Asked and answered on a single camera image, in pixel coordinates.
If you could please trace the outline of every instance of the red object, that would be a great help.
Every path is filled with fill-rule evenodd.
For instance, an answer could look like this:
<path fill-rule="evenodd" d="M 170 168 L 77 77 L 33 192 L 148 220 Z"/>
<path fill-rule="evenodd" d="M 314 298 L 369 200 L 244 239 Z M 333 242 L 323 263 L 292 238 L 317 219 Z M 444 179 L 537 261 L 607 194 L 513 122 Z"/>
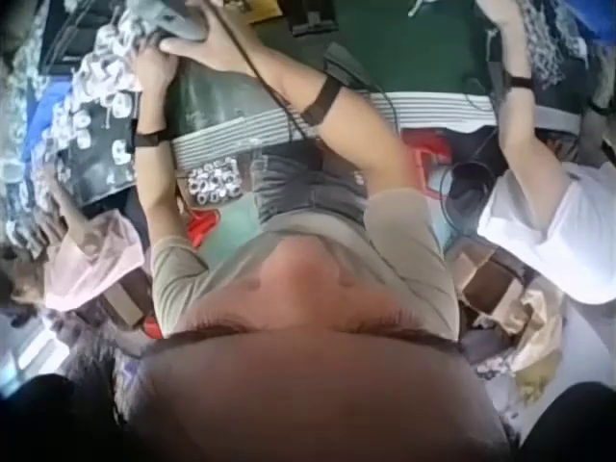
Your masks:
<path fill-rule="evenodd" d="M 194 248 L 199 248 L 205 238 L 217 227 L 220 222 L 220 212 L 209 210 L 207 212 L 192 212 L 192 220 L 189 223 L 189 239 Z"/>
<path fill-rule="evenodd" d="M 156 322 L 156 318 L 148 316 L 143 322 L 143 332 L 150 339 L 161 340 L 163 338 L 163 331 L 160 325 Z"/>
<path fill-rule="evenodd" d="M 435 166 L 450 166 L 451 147 L 447 140 L 432 130 L 403 130 L 402 140 L 409 146 L 415 166 L 420 170 L 422 190 L 433 199 L 442 200 L 438 191 L 429 187 L 430 172 Z"/>

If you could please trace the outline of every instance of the green workbench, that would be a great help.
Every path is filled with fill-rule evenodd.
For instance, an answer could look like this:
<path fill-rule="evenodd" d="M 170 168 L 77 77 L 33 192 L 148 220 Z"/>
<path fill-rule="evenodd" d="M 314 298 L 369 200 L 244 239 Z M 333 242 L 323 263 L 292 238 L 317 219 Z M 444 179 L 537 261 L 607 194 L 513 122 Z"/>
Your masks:
<path fill-rule="evenodd" d="M 263 42 L 306 64 L 323 68 L 323 53 L 340 43 L 385 91 L 485 94 L 484 24 L 474 0 L 426 4 L 409 18 L 408 0 L 335 0 L 340 30 L 293 38 L 284 19 L 258 24 Z M 469 83 L 469 76 L 479 82 Z M 256 82 L 183 63 L 169 99 L 175 136 L 253 116 L 275 106 Z"/>

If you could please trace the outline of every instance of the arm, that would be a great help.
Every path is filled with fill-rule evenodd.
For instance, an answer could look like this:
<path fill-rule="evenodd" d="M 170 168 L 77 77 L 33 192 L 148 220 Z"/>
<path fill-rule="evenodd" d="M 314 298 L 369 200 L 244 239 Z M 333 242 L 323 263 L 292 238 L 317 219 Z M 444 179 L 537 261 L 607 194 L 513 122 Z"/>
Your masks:
<path fill-rule="evenodd" d="M 143 86 L 137 132 L 148 135 L 167 128 L 165 100 L 177 59 L 148 46 L 136 58 L 134 68 Z M 135 172 L 152 246 L 166 237 L 186 237 L 175 199 L 175 165 L 169 142 L 156 147 L 138 147 Z"/>
<path fill-rule="evenodd" d="M 96 235 L 96 229 L 92 227 L 90 221 L 79 210 L 64 185 L 55 176 L 55 171 L 50 169 L 45 171 L 45 174 L 49 191 L 60 208 L 60 215 L 66 221 L 66 233 L 70 236 L 70 239 L 80 247 L 84 246 L 86 241 L 91 242 L 91 236 Z M 35 217 L 50 242 L 53 241 L 52 244 L 62 240 L 64 233 L 59 229 L 54 217 L 49 217 L 45 213 L 35 213 Z"/>
<path fill-rule="evenodd" d="M 217 8 L 270 87 L 299 112 L 315 102 L 326 76 L 268 49 L 240 18 L 222 8 L 201 5 L 210 25 L 210 35 L 204 43 L 169 38 L 163 40 L 161 47 L 216 70 L 254 77 L 212 8 Z M 370 194 L 400 187 L 420 188 L 419 173 L 409 162 L 400 137 L 370 103 L 353 91 L 341 90 L 319 127 L 319 135 L 334 152 L 362 170 Z"/>
<path fill-rule="evenodd" d="M 530 77 L 526 31 L 514 0 L 477 0 L 500 29 L 504 67 L 513 76 Z M 535 97 L 526 89 L 511 89 L 500 108 L 500 148 L 526 198 L 532 224 L 547 231 L 571 184 L 565 168 L 535 137 Z"/>
<path fill-rule="evenodd" d="M 270 87 L 300 113 L 319 95 L 325 75 L 273 50 L 253 55 L 256 67 Z M 363 97 L 342 88 L 319 136 L 337 154 L 356 165 L 370 194 L 385 190 L 420 188 L 419 173 L 409 162 L 408 149 L 390 124 Z"/>

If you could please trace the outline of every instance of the sleeve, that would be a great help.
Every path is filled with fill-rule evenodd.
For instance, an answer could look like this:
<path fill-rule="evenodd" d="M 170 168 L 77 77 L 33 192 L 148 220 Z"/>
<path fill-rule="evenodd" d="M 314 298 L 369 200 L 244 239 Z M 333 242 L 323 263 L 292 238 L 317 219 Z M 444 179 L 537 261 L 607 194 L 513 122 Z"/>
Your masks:
<path fill-rule="evenodd" d="M 364 222 L 372 245 L 406 283 L 426 316 L 442 326 L 439 332 L 457 340 L 457 296 L 425 197 L 412 189 L 377 194 L 368 203 Z"/>
<path fill-rule="evenodd" d="M 152 297 L 163 335 L 173 333 L 186 310 L 203 296 L 208 267 L 185 238 L 171 237 L 152 248 Z"/>
<path fill-rule="evenodd" d="M 575 179 L 546 233 L 529 228 L 521 201 L 499 180 L 478 232 L 570 297 L 602 304 L 616 298 L 616 202 L 606 179 L 584 174 Z"/>

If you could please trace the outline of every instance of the gray shirt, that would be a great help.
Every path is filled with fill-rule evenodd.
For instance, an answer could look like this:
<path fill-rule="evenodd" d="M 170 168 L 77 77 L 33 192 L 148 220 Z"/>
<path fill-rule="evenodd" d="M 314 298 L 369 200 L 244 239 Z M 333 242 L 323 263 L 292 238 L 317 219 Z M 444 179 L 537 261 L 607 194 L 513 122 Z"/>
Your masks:
<path fill-rule="evenodd" d="M 356 277 L 389 287 L 425 330 L 457 340 L 457 297 L 432 232 L 425 198 L 412 189 L 377 194 L 368 201 L 364 223 L 365 229 L 345 218 L 308 209 L 279 215 L 212 270 L 188 240 L 161 240 L 152 249 L 152 275 L 154 306 L 163 333 L 172 334 L 196 300 L 258 268 L 285 236 L 310 235 L 322 239 Z"/>

